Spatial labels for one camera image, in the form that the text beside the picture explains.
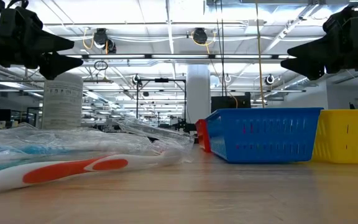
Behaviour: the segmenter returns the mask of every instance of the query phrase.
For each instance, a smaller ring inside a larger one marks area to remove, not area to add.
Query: wooden table
[[[358,166],[190,164],[0,193],[0,223],[358,223]]]

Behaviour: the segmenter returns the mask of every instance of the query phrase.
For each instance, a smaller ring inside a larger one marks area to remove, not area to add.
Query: metal frame
[[[136,81],[136,118],[139,118],[139,92],[150,82],[174,82],[179,86],[177,82],[183,82],[185,84],[185,89],[180,88],[185,93],[185,103],[184,103],[184,109],[185,109],[185,117],[184,120],[186,121],[186,111],[187,111],[187,84],[186,80],[178,80],[178,79],[171,79],[171,78],[155,78],[155,79],[149,79],[149,78],[140,78]],[[146,82],[143,84],[142,88],[139,89],[139,82]]]

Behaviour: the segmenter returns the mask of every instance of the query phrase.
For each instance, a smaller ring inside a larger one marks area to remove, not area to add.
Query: toothbrush
[[[27,187],[87,172],[163,166],[173,164],[180,158],[180,152],[169,151],[159,156],[113,155],[82,161],[34,162],[0,170],[0,190]]]

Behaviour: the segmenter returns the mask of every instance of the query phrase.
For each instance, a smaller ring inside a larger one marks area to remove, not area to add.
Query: white pillar
[[[195,124],[211,113],[208,65],[187,66],[187,123]]]

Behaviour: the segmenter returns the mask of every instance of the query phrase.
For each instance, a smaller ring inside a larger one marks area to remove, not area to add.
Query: yellow cord
[[[236,97],[234,97],[230,92],[228,92],[230,95],[231,95],[231,97],[233,97],[234,98],[234,100],[236,101],[236,109],[239,107],[239,102],[237,101],[237,98]]]
[[[85,44],[85,35],[86,35],[86,29],[85,29],[85,32],[84,32],[84,39],[82,40],[82,44],[84,45],[84,47],[86,48],[86,49],[92,49],[92,47],[93,47],[93,37],[94,37],[94,33],[93,33],[93,35],[92,35],[92,43],[91,43],[91,46],[90,47],[88,47],[86,44]]]
[[[263,89],[263,86],[262,86],[262,57],[261,57],[261,49],[260,49],[260,31],[259,31],[258,0],[255,0],[255,5],[256,5],[256,26],[257,26],[257,31],[258,31],[260,97],[262,98],[262,107],[265,108],[265,96],[264,96],[264,89]]]

